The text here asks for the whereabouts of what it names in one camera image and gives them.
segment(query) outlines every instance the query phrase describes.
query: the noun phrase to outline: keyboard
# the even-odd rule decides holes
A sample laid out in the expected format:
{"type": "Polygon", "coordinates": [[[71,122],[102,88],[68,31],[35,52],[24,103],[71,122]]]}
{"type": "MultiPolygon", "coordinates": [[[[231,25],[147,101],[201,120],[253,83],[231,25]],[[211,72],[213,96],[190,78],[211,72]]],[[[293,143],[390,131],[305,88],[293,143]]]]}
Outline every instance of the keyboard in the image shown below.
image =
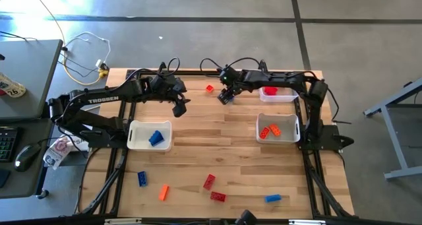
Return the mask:
{"type": "Polygon", "coordinates": [[[0,127],[0,162],[10,162],[17,144],[18,127],[0,127]]]}

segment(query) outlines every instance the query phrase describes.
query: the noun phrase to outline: red lego brick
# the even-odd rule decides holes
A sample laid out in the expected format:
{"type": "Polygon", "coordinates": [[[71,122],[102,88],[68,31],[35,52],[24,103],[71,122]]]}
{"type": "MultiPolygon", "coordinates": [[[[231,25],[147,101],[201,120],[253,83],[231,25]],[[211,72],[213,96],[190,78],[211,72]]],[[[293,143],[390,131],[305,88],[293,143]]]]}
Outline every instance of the red lego brick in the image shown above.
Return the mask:
{"type": "Polygon", "coordinates": [[[211,192],[211,199],[224,202],[226,200],[226,195],[217,192],[211,192]]]}
{"type": "Polygon", "coordinates": [[[206,86],[205,90],[206,90],[208,93],[211,93],[211,92],[213,92],[213,91],[214,91],[214,87],[213,87],[213,86],[211,86],[211,85],[208,85],[208,86],[206,86]]]}
{"type": "Polygon", "coordinates": [[[270,129],[271,129],[271,132],[275,135],[275,136],[280,136],[281,134],[282,134],[282,132],[280,131],[280,129],[278,128],[278,126],[275,124],[275,123],[273,123],[273,124],[270,124],[270,129]]]}
{"type": "Polygon", "coordinates": [[[267,136],[268,136],[268,134],[270,133],[270,129],[269,128],[267,128],[267,127],[265,127],[262,131],[261,131],[261,133],[259,134],[259,137],[261,138],[261,139],[265,139],[267,136]]]}
{"type": "Polygon", "coordinates": [[[264,87],[264,92],[267,96],[275,96],[277,93],[277,88],[272,86],[264,87]]]}
{"type": "Polygon", "coordinates": [[[212,184],[214,182],[214,180],[216,180],[216,177],[213,176],[213,175],[211,175],[211,174],[209,174],[208,175],[208,178],[206,178],[206,181],[205,181],[205,184],[204,184],[204,188],[207,189],[207,190],[210,190],[211,189],[211,186],[212,186],[212,184]]]}

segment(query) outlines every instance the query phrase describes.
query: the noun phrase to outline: gray desk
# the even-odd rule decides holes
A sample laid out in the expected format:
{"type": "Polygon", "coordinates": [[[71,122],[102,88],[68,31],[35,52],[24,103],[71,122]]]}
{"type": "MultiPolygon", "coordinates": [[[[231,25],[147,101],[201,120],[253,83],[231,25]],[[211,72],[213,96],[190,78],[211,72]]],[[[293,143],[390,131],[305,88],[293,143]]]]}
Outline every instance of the gray desk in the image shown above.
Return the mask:
{"type": "MultiPolygon", "coordinates": [[[[50,119],[36,119],[32,121],[23,121],[16,123],[2,123],[5,126],[20,127],[22,129],[19,143],[16,145],[15,155],[22,148],[30,143],[36,143],[39,140],[50,137],[53,123],[50,119]]],[[[35,194],[36,185],[43,170],[43,160],[47,141],[41,143],[42,149],[31,167],[25,172],[17,172],[13,167],[13,162],[2,162],[0,168],[10,170],[11,174],[6,181],[5,186],[0,189],[0,199],[28,197],[35,194]]]]}
{"type": "Polygon", "coordinates": [[[0,42],[0,72],[26,87],[20,98],[0,97],[0,119],[34,119],[41,116],[59,59],[61,40],[0,42]]]}

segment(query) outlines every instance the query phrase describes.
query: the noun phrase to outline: computer mouse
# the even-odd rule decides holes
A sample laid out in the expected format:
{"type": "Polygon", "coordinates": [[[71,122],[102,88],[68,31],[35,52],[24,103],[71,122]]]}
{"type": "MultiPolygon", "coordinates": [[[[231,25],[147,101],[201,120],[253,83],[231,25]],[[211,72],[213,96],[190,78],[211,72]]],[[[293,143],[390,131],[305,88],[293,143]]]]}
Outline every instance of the computer mouse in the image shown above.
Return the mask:
{"type": "Polygon", "coordinates": [[[33,143],[24,146],[15,159],[15,170],[17,172],[26,171],[33,163],[38,153],[41,151],[41,146],[38,143],[33,143]]]}

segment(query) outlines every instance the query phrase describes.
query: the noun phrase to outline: white container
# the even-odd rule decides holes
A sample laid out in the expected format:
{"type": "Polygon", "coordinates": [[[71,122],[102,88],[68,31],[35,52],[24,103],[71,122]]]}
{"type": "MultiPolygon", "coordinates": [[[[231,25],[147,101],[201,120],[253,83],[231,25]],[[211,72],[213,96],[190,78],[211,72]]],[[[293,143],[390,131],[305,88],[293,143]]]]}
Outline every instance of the white container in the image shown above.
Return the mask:
{"type": "Polygon", "coordinates": [[[259,88],[259,98],[263,102],[292,102],[299,95],[296,91],[290,88],[277,87],[277,93],[275,96],[269,96],[265,94],[264,87],[259,88]]]}
{"type": "Polygon", "coordinates": [[[299,120],[296,115],[264,115],[259,113],[256,119],[256,140],[258,143],[268,144],[292,144],[301,139],[299,131],[299,120]],[[269,128],[270,124],[275,123],[282,134],[275,136],[272,132],[265,139],[259,137],[260,132],[269,128]]]}
{"type": "Polygon", "coordinates": [[[147,123],[134,120],[129,127],[127,147],[141,152],[168,152],[171,149],[172,133],[170,121],[147,123]],[[164,141],[152,146],[149,139],[156,130],[163,135],[164,141]]]}

